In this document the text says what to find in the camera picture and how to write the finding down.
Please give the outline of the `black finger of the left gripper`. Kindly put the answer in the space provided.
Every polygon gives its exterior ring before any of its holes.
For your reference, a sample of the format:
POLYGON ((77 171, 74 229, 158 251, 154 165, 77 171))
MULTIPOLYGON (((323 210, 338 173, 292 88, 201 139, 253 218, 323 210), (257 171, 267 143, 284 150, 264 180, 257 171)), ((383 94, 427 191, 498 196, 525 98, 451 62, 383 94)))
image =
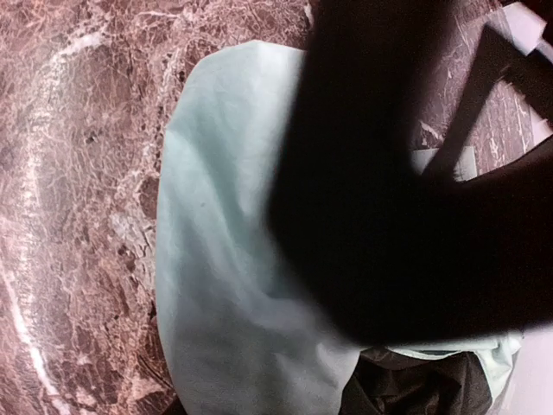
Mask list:
POLYGON ((499 81, 512 84, 542 117, 552 119, 552 44, 544 39, 528 54, 486 24, 442 147, 425 168, 429 178, 453 174, 488 95, 499 81))

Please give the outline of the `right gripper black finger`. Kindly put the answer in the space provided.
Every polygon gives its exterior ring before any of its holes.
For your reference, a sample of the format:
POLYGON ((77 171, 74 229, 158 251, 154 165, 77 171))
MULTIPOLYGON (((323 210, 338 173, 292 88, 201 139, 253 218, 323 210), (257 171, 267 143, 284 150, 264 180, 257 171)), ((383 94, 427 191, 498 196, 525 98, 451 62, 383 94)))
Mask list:
POLYGON ((324 1, 268 202, 284 257, 365 345, 552 320, 552 142, 468 182, 429 178, 410 139, 448 1, 324 1))

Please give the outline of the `mint and black folding umbrella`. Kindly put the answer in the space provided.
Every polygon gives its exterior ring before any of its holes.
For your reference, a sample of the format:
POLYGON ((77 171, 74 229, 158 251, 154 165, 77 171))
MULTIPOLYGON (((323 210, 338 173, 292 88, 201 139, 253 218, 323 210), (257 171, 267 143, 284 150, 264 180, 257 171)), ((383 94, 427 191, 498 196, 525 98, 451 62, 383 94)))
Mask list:
POLYGON ((198 62, 168 125, 156 308, 187 414, 484 414, 517 331, 411 348, 341 336, 299 288, 264 204, 304 53, 264 41, 198 62))

